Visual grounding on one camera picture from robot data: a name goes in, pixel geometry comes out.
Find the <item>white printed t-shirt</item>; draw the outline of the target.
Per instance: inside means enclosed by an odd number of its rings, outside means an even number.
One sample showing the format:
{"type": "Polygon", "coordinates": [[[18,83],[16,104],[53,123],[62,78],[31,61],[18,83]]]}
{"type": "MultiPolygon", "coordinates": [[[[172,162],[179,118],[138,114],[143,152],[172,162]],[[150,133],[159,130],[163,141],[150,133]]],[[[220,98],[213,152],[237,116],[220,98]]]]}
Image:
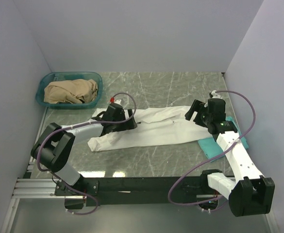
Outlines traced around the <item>white printed t-shirt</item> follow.
{"type": "Polygon", "coordinates": [[[137,128],[91,138],[92,152],[174,145],[211,137],[208,130],[185,119],[189,106],[137,109],[137,128]]]}

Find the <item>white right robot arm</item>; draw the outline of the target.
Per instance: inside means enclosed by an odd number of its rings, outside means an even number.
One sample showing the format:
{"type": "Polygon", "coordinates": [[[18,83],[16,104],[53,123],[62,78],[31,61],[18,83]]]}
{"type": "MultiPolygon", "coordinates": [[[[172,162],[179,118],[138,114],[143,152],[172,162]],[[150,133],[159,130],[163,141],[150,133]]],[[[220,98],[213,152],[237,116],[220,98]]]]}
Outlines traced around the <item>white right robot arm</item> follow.
{"type": "Polygon", "coordinates": [[[218,170],[206,170],[201,174],[200,190],[210,194],[213,190],[224,196],[234,216],[268,214],[271,210],[275,183],[266,178],[255,166],[239,139],[237,127],[226,120],[226,102],[208,99],[207,103],[194,100],[186,120],[207,128],[215,142],[225,152],[235,180],[218,170]]]}

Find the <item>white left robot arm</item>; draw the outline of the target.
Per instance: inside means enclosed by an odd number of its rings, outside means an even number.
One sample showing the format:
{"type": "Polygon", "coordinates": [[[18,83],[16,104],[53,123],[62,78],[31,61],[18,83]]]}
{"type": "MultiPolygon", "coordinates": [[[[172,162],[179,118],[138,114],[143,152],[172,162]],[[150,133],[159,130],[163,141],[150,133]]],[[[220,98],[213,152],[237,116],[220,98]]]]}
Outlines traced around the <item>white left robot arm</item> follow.
{"type": "Polygon", "coordinates": [[[33,146],[31,156],[39,165],[66,182],[68,192],[78,195],[83,191],[84,177],[68,163],[73,145],[109,133],[137,128],[135,112],[136,110],[124,110],[121,105],[111,103],[105,111],[88,121],[70,126],[51,123],[33,146]]]}

